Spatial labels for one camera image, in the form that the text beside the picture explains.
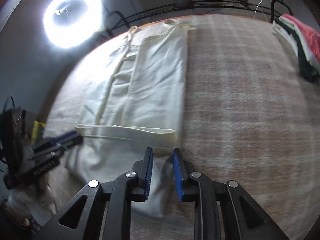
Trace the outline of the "left gloved hand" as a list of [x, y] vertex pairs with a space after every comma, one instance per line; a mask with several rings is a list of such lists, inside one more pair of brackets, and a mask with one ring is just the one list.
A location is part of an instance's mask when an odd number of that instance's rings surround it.
[[28, 226], [35, 220], [44, 226], [57, 214], [52, 189], [48, 184], [49, 175], [45, 174], [36, 183], [19, 186], [9, 191], [5, 209], [18, 224]]

